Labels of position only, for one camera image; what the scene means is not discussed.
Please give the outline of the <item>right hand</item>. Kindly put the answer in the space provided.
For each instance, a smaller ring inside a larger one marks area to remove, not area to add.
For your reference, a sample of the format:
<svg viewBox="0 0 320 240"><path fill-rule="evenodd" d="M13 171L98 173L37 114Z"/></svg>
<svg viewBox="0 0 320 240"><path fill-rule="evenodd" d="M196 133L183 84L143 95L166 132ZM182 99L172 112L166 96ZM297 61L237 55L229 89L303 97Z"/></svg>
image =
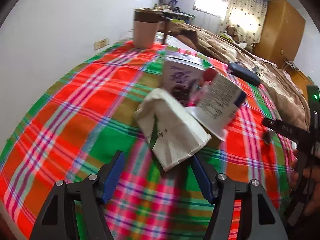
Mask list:
<svg viewBox="0 0 320 240"><path fill-rule="evenodd" d="M298 150L293 151L294 159L291 161L290 187L294 188L298 184L299 174L296 171L298 165ZM319 166L306 168L303 170L303 177L307 179L307 192L310 193L309 201L304 208L304 215L309 216L319 211Z"/></svg>

